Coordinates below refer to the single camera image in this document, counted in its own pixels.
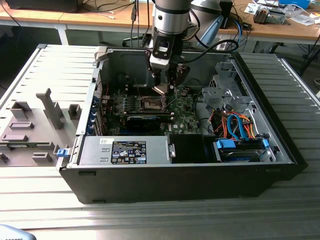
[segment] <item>sticker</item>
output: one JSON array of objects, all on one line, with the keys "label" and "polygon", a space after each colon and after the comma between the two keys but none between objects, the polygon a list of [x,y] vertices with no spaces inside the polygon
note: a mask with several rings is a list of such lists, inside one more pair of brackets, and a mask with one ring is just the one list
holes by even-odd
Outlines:
[{"label": "sticker", "polygon": [[146,164],[147,145],[145,141],[114,141],[112,164]]},{"label": "sticker", "polygon": [[120,152],[119,151],[113,151],[112,152],[112,156],[113,157],[118,157],[120,155]]},{"label": "sticker", "polygon": [[120,156],[121,157],[128,156],[128,151],[120,151]]},{"label": "sticker", "polygon": [[99,144],[112,144],[114,140],[114,138],[100,138]]}]

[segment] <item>white table leg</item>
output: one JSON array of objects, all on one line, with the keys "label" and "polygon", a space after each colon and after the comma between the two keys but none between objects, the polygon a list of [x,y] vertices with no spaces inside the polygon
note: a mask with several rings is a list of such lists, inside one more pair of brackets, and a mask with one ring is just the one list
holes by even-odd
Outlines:
[{"label": "white table leg", "polygon": [[68,38],[66,34],[67,27],[65,24],[57,24],[55,28],[58,30],[59,37],[62,45],[69,45]]}]

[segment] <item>floor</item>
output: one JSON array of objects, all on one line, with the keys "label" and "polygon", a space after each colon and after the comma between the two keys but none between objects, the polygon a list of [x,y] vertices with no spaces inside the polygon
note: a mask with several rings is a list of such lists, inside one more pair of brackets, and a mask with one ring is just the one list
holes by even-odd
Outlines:
[{"label": "floor", "polygon": [[[58,32],[55,29],[13,27],[12,32],[14,33],[12,38],[3,36],[0,39],[0,96],[10,86],[38,44],[61,44]],[[98,33],[94,31],[68,30],[67,37],[70,45],[101,45]],[[103,40],[110,47],[121,47],[122,39],[129,37],[130,34],[124,32],[103,33]],[[285,58],[296,71],[299,71],[304,61],[302,55],[305,53],[297,44],[286,43],[284,46],[279,46],[275,53],[278,57]],[[314,93],[318,92],[317,87],[314,85],[314,79],[320,78],[319,66],[320,59],[313,61],[302,76],[302,79]]]}]

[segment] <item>white label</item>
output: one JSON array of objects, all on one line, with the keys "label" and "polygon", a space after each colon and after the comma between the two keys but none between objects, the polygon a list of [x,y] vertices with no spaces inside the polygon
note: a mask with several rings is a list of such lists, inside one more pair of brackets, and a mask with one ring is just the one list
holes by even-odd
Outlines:
[{"label": "white label", "polygon": [[112,144],[114,141],[114,138],[100,138],[99,144]]}]

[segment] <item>blue latch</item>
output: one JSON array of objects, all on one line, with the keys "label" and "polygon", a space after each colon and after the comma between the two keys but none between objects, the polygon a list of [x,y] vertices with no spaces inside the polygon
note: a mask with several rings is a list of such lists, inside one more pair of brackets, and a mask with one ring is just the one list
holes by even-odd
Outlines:
[{"label": "blue latch", "polygon": [[263,139],[263,140],[262,140],[262,143],[263,143],[263,145],[264,145],[265,148],[269,147],[269,142],[268,142],[267,139]]},{"label": "blue latch", "polygon": [[231,139],[219,139],[216,142],[216,146],[218,149],[235,149],[236,148],[236,144],[235,141],[231,140]]},{"label": "blue latch", "polygon": [[62,148],[62,149],[59,149],[58,152],[56,153],[56,156],[58,158],[68,158],[70,157],[70,148]]}]

